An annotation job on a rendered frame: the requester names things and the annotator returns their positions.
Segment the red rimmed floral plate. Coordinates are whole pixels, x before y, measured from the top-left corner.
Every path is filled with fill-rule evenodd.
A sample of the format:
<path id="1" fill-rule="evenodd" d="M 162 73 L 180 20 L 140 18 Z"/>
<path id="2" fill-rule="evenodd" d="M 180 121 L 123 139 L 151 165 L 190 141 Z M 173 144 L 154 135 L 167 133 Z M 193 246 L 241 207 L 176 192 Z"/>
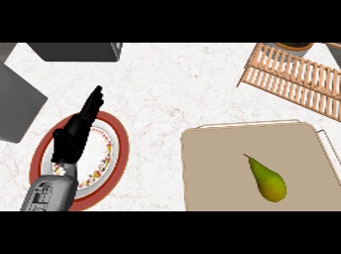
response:
<path id="1" fill-rule="evenodd" d="M 30 171 L 30 183 L 40 175 L 62 175 L 65 171 L 52 163 L 53 132 L 63 128 L 66 117 L 49 131 L 38 145 Z M 123 177 L 128 161 L 128 135 L 118 119 L 100 111 L 92 125 L 86 151 L 78 163 L 80 189 L 71 210 L 92 208 L 109 195 Z"/>

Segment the green pear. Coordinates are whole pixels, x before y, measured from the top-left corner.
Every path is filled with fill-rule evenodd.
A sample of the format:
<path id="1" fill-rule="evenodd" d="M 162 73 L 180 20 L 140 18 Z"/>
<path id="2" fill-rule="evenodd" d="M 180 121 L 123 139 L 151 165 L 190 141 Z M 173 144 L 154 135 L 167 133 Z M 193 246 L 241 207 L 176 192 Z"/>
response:
<path id="1" fill-rule="evenodd" d="M 270 202 L 279 202 L 286 197 L 286 183 L 278 172 L 275 172 L 260 161 L 247 155 L 251 171 L 255 176 L 257 189 L 261 196 Z"/>

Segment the dark grey box appliance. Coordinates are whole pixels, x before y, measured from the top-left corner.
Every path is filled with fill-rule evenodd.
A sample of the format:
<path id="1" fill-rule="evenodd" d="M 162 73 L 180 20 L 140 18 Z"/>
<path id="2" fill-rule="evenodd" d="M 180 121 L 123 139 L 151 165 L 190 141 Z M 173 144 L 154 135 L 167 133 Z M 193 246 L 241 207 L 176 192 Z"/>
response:
<path id="1" fill-rule="evenodd" d="M 46 62 L 117 62 L 123 43 L 30 43 Z"/>

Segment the wooden slatted shelf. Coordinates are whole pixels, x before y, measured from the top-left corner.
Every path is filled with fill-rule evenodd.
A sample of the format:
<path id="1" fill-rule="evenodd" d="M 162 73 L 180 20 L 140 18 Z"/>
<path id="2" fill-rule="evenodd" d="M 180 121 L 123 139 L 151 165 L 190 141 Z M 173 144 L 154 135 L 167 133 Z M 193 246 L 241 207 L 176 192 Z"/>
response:
<path id="1" fill-rule="evenodd" d="M 257 43 L 239 82 L 341 122 L 341 70 Z"/>

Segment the beige tray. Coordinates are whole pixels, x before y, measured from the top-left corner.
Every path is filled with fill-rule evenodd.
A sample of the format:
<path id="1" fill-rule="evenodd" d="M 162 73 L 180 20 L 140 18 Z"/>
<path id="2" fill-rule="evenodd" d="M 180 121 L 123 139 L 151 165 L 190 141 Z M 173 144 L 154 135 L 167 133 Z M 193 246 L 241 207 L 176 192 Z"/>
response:
<path id="1" fill-rule="evenodd" d="M 341 181 L 310 124 L 189 129 L 182 146 L 187 209 L 341 211 Z M 283 177 L 279 202 L 258 192 L 249 159 Z"/>

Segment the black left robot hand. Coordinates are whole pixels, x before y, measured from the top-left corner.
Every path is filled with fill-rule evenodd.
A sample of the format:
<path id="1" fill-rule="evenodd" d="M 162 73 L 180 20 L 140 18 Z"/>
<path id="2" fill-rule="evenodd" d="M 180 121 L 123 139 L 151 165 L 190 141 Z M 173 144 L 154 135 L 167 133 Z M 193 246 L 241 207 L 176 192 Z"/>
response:
<path id="1" fill-rule="evenodd" d="M 99 109 L 103 105 L 102 86 L 93 90 L 83 107 L 63 128 L 53 132 L 55 152 L 53 163 L 75 164 L 83 156 L 90 127 L 96 119 Z"/>

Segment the brown bowl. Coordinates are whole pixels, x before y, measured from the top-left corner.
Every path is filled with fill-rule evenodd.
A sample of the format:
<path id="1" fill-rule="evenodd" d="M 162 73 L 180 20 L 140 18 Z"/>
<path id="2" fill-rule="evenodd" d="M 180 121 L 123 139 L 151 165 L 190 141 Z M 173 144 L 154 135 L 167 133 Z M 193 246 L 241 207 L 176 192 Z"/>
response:
<path id="1" fill-rule="evenodd" d="M 304 52 L 313 47 L 311 43 L 276 43 L 275 45 L 292 52 Z"/>

